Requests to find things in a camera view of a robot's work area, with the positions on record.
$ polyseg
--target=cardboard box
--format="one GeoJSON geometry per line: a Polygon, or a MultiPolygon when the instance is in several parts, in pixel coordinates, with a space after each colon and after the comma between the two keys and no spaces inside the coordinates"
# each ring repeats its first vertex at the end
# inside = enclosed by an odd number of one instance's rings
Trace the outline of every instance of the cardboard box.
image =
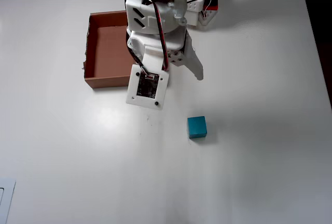
{"type": "Polygon", "coordinates": [[[126,42],[125,11],[92,13],[87,35],[84,78],[92,88],[127,86],[135,64],[126,42]]]}

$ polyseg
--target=circuit board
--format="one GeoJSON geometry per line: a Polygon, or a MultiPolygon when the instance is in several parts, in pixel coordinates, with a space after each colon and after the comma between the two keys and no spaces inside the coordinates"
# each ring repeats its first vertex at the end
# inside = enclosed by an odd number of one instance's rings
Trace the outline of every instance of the circuit board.
{"type": "Polygon", "coordinates": [[[157,93],[158,82],[159,75],[150,73],[149,76],[147,76],[144,73],[141,73],[137,96],[154,99],[157,93]]]}

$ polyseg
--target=white tabletop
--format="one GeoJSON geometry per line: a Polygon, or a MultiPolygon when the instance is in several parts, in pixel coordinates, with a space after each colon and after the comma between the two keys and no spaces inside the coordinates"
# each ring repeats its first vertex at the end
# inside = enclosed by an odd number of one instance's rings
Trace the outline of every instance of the white tabletop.
{"type": "Polygon", "coordinates": [[[8,224],[330,224],[332,114],[305,0],[220,0],[189,30],[163,111],[84,82],[91,12],[123,0],[0,0],[8,224]],[[187,117],[205,116],[193,142],[187,117]]]}

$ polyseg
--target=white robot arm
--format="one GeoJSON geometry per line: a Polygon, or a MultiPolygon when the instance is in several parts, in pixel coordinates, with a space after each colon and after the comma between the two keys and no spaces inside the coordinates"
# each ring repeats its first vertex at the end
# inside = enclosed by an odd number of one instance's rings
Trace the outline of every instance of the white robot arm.
{"type": "Polygon", "coordinates": [[[203,66],[187,32],[187,8],[187,0],[126,0],[127,45],[137,63],[127,103],[162,109],[170,63],[185,65],[203,79],[203,66]]]}

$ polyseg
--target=blue cube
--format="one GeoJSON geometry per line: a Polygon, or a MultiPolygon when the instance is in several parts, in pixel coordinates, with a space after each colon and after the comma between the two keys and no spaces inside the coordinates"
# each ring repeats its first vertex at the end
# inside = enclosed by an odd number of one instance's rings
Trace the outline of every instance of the blue cube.
{"type": "Polygon", "coordinates": [[[205,117],[188,118],[188,132],[189,138],[206,137],[208,132],[206,130],[205,117]]]}

